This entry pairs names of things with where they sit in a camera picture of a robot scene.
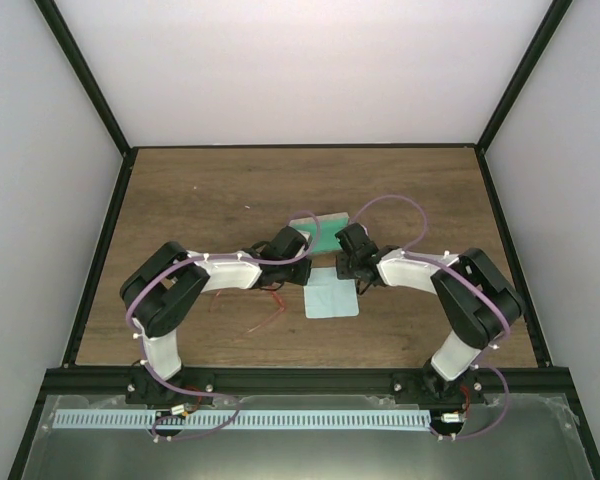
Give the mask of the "red transparent sunglasses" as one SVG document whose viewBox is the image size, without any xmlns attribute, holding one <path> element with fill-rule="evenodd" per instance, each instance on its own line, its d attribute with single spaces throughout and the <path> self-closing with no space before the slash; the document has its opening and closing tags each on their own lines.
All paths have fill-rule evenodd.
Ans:
<svg viewBox="0 0 600 480">
<path fill-rule="evenodd" d="M 272 323 L 286 311 L 286 303 L 275 290 L 220 290 L 211 297 L 208 312 L 240 328 L 241 337 L 251 335 Z"/>
</svg>

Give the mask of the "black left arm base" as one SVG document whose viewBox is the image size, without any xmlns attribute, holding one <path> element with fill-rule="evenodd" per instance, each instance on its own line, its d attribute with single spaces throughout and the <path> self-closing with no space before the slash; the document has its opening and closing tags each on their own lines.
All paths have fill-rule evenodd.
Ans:
<svg viewBox="0 0 600 480">
<path fill-rule="evenodd" d="M 183 395 L 163 386 L 147 372 L 140 360 L 136 360 L 128 369 L 126 402 L 147 406 L 174 406 L 181 403 L 209 404 L 211 400 L 206 397 Z"/>
</svg>

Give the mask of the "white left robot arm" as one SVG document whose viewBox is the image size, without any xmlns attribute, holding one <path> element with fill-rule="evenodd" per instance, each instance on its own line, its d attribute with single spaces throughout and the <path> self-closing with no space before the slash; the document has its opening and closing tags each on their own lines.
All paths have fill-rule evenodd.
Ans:
<svg viewBox="0 0 600 480">
<path fill-rule="evenodd" d="M 164 404 L 183 395 L 177 328 L 200 295 L 228 289 L 276 291 L 287 284 L 304 286 L 310 276 L 310 254 L 319 239 L 318 232 L 302 232 L 287 225 L 272 240 L 234 253 L 198 253 L 175 241 L 162 245 L 119 291 L 126 321 L 141 341 L 141 364 L 154 372 L 150 393 Z"/>
</svg>

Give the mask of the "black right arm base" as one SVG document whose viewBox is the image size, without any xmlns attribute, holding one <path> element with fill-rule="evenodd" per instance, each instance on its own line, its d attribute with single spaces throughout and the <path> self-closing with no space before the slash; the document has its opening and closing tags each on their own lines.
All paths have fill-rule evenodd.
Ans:
<svg viewBox="0 0 600 480">
<path fill-rule="evenodd" d="M 474 387 L 477 381 L 469 370 L 455 380 L 444 380 L 427 361 L 422 368 L 394 371 L 390 385 L 397 403 L 460 407 L 466 400 L 471 405 L 484 402 L 484 395 Z"/>
</svg>

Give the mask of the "light blue cleaning cloth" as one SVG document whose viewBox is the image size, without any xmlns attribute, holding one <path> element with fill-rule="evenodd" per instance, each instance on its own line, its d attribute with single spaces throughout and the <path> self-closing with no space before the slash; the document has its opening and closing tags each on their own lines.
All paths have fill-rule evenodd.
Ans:
<svg viewBox="0 0 600 480">
<path fill-rule="evenodd" d="M 315 268 L 304 286 L 304 311 L 308 319 L 348 318 L 359 315 L 354 280 L 341 280 L 336 269 Z"/>
</svg>

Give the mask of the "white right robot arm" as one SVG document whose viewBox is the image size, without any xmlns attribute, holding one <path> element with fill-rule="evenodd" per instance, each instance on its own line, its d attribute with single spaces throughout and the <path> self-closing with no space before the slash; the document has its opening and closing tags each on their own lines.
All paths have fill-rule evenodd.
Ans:
<svg viewBox="0 0 600 480">
<path fill-rule="evenodd" d="M 425 393 L 435 402 L 451 400 L 461 376 L 524 316 L 521 295 L 481 249 L 433 255 L 379 248 L 359 223 L 344 227 L 335 238 L 341 247 L 337 275 L 355 281 L 358 294 L 371 286 L 404 287 L 438 298 L 451 332 L 425 364 Z"/>
</svg>

